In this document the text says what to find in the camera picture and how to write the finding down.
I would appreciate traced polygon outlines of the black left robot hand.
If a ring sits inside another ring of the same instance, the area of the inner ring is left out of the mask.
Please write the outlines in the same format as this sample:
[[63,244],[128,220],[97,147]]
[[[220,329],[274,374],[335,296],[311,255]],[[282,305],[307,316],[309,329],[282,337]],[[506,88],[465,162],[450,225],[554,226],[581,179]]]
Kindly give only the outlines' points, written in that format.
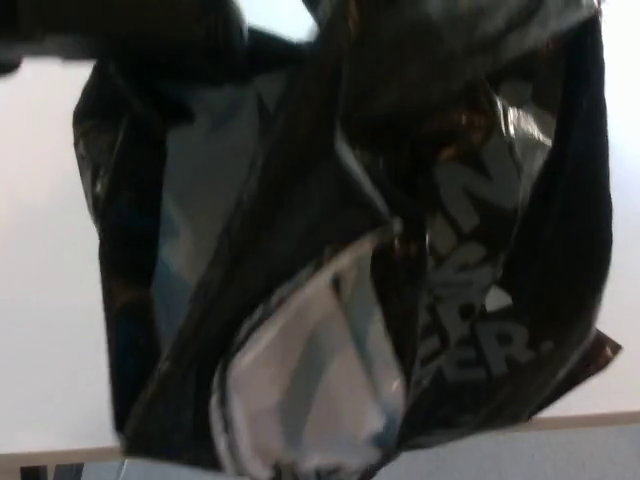
[[202,73],[241,62],[248,27],[234,1],[3,1],[1,74],[32,57],[114,60]]

